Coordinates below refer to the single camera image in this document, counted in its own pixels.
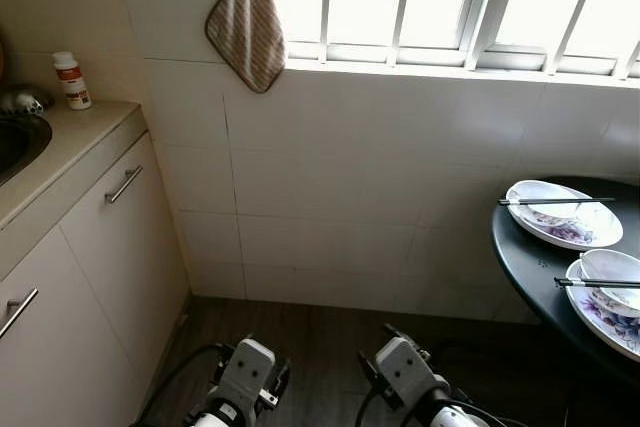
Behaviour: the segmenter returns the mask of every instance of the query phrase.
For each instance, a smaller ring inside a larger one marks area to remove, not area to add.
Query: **stainless steel sink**
[[[51,127],[42,117],[0,119],[0,185],[38,157],[51,141]]]

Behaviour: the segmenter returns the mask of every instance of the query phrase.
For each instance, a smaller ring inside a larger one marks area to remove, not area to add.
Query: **cabinet handle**
[[[118,187],[118,190],[116,190],[112,194],[104,194],[104,201],[109,204],[114,204],[116,200],[118,200],[118,197],[120,197],[122,193],[127,190],[127,187],[131,185],[133,179],[135,179],[140,172],[142,172],[142,165],[139,165],[134,170],[126,170],[124,172],[124,183],[120,187]]]
[[[13,308],[15,308],[16,311],[13,313],[11,317],[9,317],[9,320],[7,320],[7,323],[4,324],[0,329],[0,339],[4,336],[4,334],[6,334],[9,331],[13,323],[16,320],[18,320],[18,317],[20,317],[20,314],[22,314],[22,312],[24,312],[24,310],[31,303],[31,301],[36,298],[36,295],[38,295],[38,289],[34,287],[29,292],[27,292],[27,295],[24,297],[24,299],[9,300],[7,302],[7,312]]]

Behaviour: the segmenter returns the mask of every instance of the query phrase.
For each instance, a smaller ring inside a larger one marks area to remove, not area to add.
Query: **wooden floor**
[[[194,298],[188,314],[162,373],[201,345],[235,344],[249,333],[278,359],[291,359],[291,382],[281,404],[261,415],[258,427],[352,427],[369,389],[356,352],[374,356],[388,340],[381,328],[385,322],[435,353],[435,370],[477,405],[529,427],[562,426],[566,396],[576,383],[575,374],[563,367],[574,357],[572,351],[537,326],[205,298]],[[186,369],[160,398],[147,423],[181,426],[184,415],[210,388],[215,365],[211,354]],[[637,417],[631,422],[620,408],[607,408],[595,386],[581,379],[577,383],[586,389],[578,396],[572,425],[639,425]],[[402,413],[390,413],[376,399],[364,425],[396,427],[401,419]]]

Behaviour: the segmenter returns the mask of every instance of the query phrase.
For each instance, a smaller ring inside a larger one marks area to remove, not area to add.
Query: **striped towel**
[[[284,39],[273,0],[218,0],[205,35],[254,92],[266,92],[284,69]]]

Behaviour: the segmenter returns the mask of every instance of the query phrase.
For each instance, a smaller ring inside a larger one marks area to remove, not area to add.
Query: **bottle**
[[[82,110],[91,107],[91,97],[82,78],[78,62],[71,52],[56,52],[53,54],[53,66],[56,68],[58,79],[62,84],[69,107]]]

